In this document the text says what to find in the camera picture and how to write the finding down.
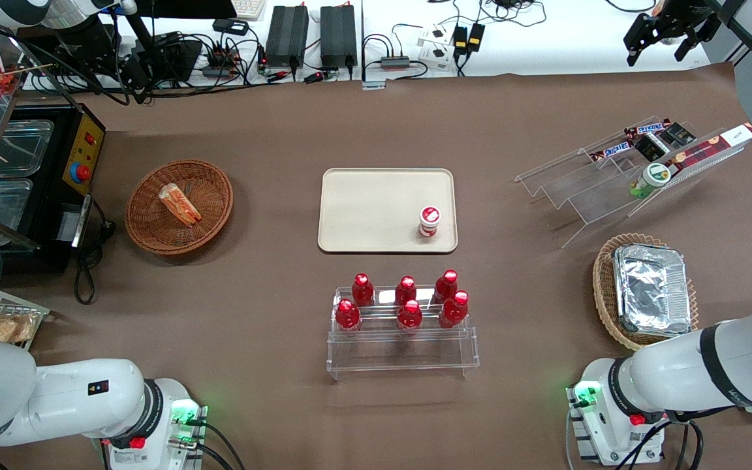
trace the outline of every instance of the red bottle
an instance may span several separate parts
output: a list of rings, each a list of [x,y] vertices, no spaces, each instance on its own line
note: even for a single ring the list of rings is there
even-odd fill
[[[362,328],[362,316],[358,307],[353,305],[348,298],[342,298],[335,310],[335,321],[342,331],[359,331]]]
[[[396,286],[394,305],[404,306],[409,300],[417,300],[417,285],[415,285],[413,277],[405,276]]]
[[[396,315],[396,327],[400,330],[416,330],[423,324],[423,312],[420,310],[420,303],[416,300],[409,300],[399,309],[399,315]]]
[[[457,271],[448,270],[437,279],[433,286],[431,303],[442,304],[447,298],[454,297],[455,292],[457,292]]]
[[[441,328],[453,328],[469,314],[469,295],[466,291],[459,290],[453,298],[447,298],[443,304],[443,310],[439,313],[439,326]]]
[[[352,300],[359,307],[373,305],[373,283],[370,282],[367,274],[356,274],[356,279],[353,279]]]

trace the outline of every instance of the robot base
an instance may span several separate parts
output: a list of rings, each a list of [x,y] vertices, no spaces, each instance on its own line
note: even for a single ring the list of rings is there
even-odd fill
[[[581,418],[584,431],[589,440],[584,440],[577,434],[580,455],[587,458],[596,454],[604,466],[614,467],[629,455],[640,443],[640,440],[654,425],[633,426],[623,411],[615,404],[608,389],[608,371],[614,363],[613,359],[598,359],[593,361],[582,373],[582,380],[567,389],[570,407],[582,398],[590,401],[590,407],[576,408],[571,411],[576,430],[577,418]],[[585,454],[584,449],[590,443],[593,452]],[[659,462],[661,446],[663,445],[663,430],[657,432],[640,451],[638,463]]]
[[[112,470],[182,470],[188,451],[168,446],[171,435],[193,437],[194,428],[175,422],[177,419],[200,417],[200,407],[182,384],[172,379],[155,379],[164,396],[164,409],[155,431],[141,449],[110,447]]]

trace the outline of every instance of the red switch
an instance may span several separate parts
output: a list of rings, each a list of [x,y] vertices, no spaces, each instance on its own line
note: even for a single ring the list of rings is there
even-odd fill
[[[143,437],[133,437],[132,439],[129,439],[129,446],[133,449],[143,449],[144,444],[146,443],[147,440]]]
[[[646,417],[642,415],[632,415],[629,416],[630,422],[632,422],[632,426],[639,426],[641,424],[646,424]]]
[[[80,166],[74,170],[74,173],[80,181],[89,181],[89,178],[92,178],[92,170],[90,170],[85,164],[80,164]]]

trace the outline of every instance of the round wicker basket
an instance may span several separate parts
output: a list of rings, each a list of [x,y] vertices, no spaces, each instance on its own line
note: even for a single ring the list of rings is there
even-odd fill
[[[666,247],[666,244],[659,239],[642,235],[641,233],[623,233],[623,235],[617,235],[617,237],[608,240],[603,245],[603,249],[599,250],[597,261],[593,264],[593,297],[597,301],[599,319],[605,324],[608,333],[614,336],[614,339],[620,342],[621,345],[632,351],[637,351],[645,345],[651,345],[666,338],[651,336],[651,334],[629,333],[619,323],[612,253],[614,253],[615,249],[631,243]],[[687,293],[689,294],[692,330],[698,330],[698,302],[695,298],[695,288],[693,288],[690,279],[687,279]]]
[[[159,200],[161,187],[175,183],[196,206],[202,219],[191,227]],[[126,231],[150,253],[188,253],[211,241],[225,225],[234,205],[228,176],[206,161],[172,161],[138,182],[126,205]]]

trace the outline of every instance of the aluminum foil container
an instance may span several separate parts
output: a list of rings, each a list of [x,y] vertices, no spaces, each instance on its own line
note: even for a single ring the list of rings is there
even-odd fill
[[[689,333],[686,269],[681,253],[633,243],[614,250],[621,326],[629,333],[672,338]]]

